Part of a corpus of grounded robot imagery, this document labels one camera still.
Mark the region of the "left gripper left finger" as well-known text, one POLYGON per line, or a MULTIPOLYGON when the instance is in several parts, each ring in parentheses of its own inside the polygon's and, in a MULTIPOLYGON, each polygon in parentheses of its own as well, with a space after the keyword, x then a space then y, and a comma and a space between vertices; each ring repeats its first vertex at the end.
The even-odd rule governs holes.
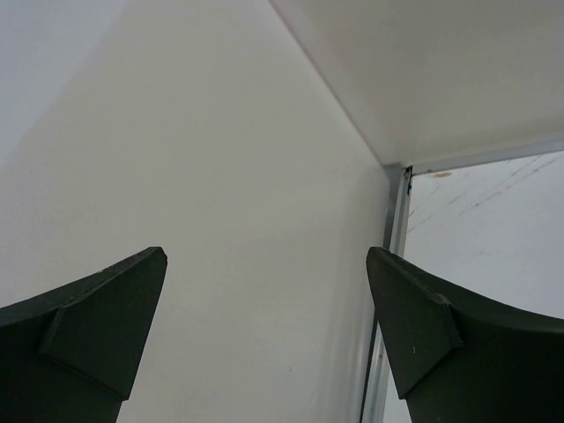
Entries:
POLYGON ((3 422, 115 422, 130 398, 167 255, 150 247, 1 309, 3 422))

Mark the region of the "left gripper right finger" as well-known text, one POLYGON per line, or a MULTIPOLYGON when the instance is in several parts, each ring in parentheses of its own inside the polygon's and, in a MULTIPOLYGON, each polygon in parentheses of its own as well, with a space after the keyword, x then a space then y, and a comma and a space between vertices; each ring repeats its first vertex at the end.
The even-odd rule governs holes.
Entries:
POLYGON ((561 319, 491 300, 380 247, 366 265, 412 421, 562 421, 561 319))

